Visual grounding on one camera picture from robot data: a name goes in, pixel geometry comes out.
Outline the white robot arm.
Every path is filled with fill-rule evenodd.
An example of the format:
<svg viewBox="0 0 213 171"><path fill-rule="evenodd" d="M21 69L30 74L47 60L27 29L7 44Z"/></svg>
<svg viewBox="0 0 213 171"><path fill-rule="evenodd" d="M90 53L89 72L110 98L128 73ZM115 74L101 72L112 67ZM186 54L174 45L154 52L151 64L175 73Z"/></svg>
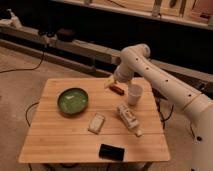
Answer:
<svg viewBox="0 0 213 171"><path fill-rule="evenodd" d="M128 46L120 52L121 63L104 84L131 84L134 73L182 110L195 127L190 171L213 171L213 100L152 64L146 44Z"/></svg>

